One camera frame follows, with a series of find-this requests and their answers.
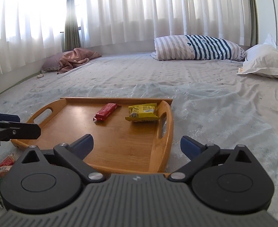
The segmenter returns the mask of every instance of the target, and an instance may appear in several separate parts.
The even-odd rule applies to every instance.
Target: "pink cloth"
[[[68,72],[78,66],[83,66],[91,59],[101,57],[101,54],[83,48],[76,48],[73,51],[65,53],[59,60],[60,69],[57,74]]]

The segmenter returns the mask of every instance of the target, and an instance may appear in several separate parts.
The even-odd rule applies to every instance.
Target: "navy and white striped pillowcase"
[[[236,60],[242,61],[246,52],[228,40],[209,36],[176,35],[155,38],[157,60]]]
[[[208,36],[186,35],[195,52],[194,60],[231,60],[232,49],[224,39]]]

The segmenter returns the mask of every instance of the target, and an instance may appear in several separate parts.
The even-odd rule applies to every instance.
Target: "white pillow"
[[[278,78],[278,51],[270,45],[258,44],[246,51],[247,60],[237,74],[253,73],[264,77]]]
[[[265,39],[265,42],[263,44],[273,46],[278,51],[278,45],[276,44],[275,39],[270,33],[267,35],[267,38]]]

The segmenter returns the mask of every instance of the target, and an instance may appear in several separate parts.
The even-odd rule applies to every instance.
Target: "mattress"
[[[166,170],[189,161],[180,151],[182,135],[223,148],[247,144],[275,183],[269,211],[278,219],[278,79],[236,75],[241,66],[230,60],[157,61],[150,53],[103,55],[67,73],[44,73],[12,87],[0,95],[0,112],[26,121],[63,96],[174,98],[174,141]],[[0,162],[11,152],[20,153],[4,142]]]

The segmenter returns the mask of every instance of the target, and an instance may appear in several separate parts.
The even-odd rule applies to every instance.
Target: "wooden tray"
[[[106,103],[117,103],[117,108],[105,121],[93,122],[93,117]],[[128,106],[157,103],[157,116],[152,122],[129,122]],[[52,113],[39,126],[41,136],[37,140],[11,142],[25,150],[29,145],[50,149],[66,142],[71,144],[85,134],[94,138],[94,149],[83,160],[102,173],[156,173],[163,172],[173,140],[172,99],[142,98],[85,98],[65,97],[37,111],[28,123],[47,109]],[[167,129],[162,137],[163,121]]]

